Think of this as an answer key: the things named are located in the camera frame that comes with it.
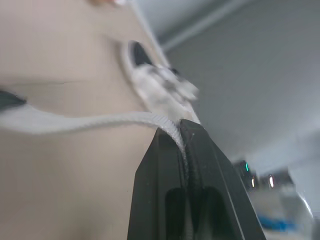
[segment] blue object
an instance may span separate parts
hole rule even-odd
[[[263,228],[278,231],[278,232],[292,232],[297,229],[296,224],[289,220],[272,219],[266,216],[258,215],[258,219]]]

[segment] bright light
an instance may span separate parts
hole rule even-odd
[[[273,188],[275,185],[274,185],[274,178],[272,176],[270,176],[269,182],[270,182],[271,188]]]

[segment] beige fabric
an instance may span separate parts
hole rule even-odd
[[[0,0],[0,84],[68,116],[142,111],[118,41],[152,43],[135,13],[84,0]],[[0,132],[0,239],[124,240],[135,171],[155,130]]]

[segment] gray wall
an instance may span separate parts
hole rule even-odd
[[[274,165],[271,171],[312,157],[314,172],[320,172],[317,141],[295,158],[281,152],[282,144],[290,153],[310,135],[319,139],[319,0],[257,0],[168,58],[200,89],[195,111],[229,158],[250,159],[258,171]],[[280,150],[269,154],[273,146]],[[309,168],[295,172],[307,175]],[[298,179],[315,186],[315,178]]]

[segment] white cord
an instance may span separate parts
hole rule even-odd
[[[79,132],[93,128],[119,125],[144,125],[165,131],[176,143],[186,159],[185,146],[176,124],[166,116],[151,112],[128,112],[89,117],[65,117],[38,110],[29,104],[0,113],[0,128],[32,135]]]

